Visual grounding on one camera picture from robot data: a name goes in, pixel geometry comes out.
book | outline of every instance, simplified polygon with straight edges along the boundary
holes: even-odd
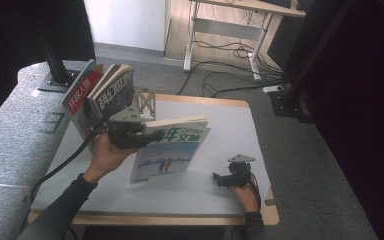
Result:
[[[157,182],[183,175],[204,142],[210,128],[203,115],[145,122],[144,134],[163,132],[161,141],[139,149],[131,184]]]
[[[103,65],[97,65],[94,59],[89,60],[61,101],[66,114],[83,139],[86,139],[91,131],[91,126],[97,122],[87,96],[95,88],[102,75]],[[89,144],[88,147],[92,151],[93,144]]]
[[[123,64],[112,65],[98,83],[98,88],[88,96],[98,119],[109,117],[130,106],[135,89],[133,68]]]

white wall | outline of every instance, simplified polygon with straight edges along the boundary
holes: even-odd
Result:
[[[94,42],[164,51],[171,0],[85,0]]]

human hand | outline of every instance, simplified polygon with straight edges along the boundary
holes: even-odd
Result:
[[[247,183],[243,187],[229,187],[235,193],[236,198],[242,204],[245,212],[258,212],[258,202],[257,197],[255,196],[254,190],[251,185]]]
[[[89,183],[97,183],[106,174],[117,169],[121,163],[138,148],[119,149],[111,143],[108,133],[95,137],[92,162],[83,174],[83,178]]]

black sleeve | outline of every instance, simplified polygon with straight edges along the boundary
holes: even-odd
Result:
[[[259,212],[245,213],[245,232],[247,240],[264,240],[264,223]]]
[[[47,207],[17,239],[57,239],[61,240],[80,207],[88,199],[89,194],[98,184],[90,184],[77,177],[64,193]]]

white table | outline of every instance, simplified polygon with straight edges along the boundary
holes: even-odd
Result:
[[[108,174],[74,219],[86,225],[241,225],[243,210],[233,193],[218,187],[212,173],[229,174],[227,159],[238,153],[256,158],[251,163],[262,199],[272,199],[270,181],[258,144],[250,108],[244,101],[157,95],[157,119],[204,114],[210,134],[178,181],[130,185],[134,156]],[[81,144],[70,125],[49,168],[54,169]],[[91,154],[83,151],[61,172],[45,182],[32,204],[29,221],[58,198],[89,165]],[[266,225],[279,221],[276,206],[263,206]]]
[[[184,71],[190,71],[192,61],[192,43],[195,32],[211,33],[221,36],[229,36],[236,38],[243,38],[257,41],[256,47],[252,53],[248,54],[251,69],[254,72],[254,79],[261,81],[259,75],[257,57],[260,52],[261,45],[263,44],[266,33],[269,29],[269,25],[273,14],[279,14],[290,17],[305,17],[305,12],[296,10],[297,1],[292,0],[291,8],[284,8],[273,4],[261,2],[258,0],[191,0],[193,2],[192,18],[190,23],[189,42],[186,46],[185,61],[183,65]],[[198,15],[198,3],[208,3],[220,6],[226,6],[231,8],[239,8],[245,10],[252,10],[257,12],[266,12],[267,18],[261,28],[220,22],[210,19],[197,18]]]

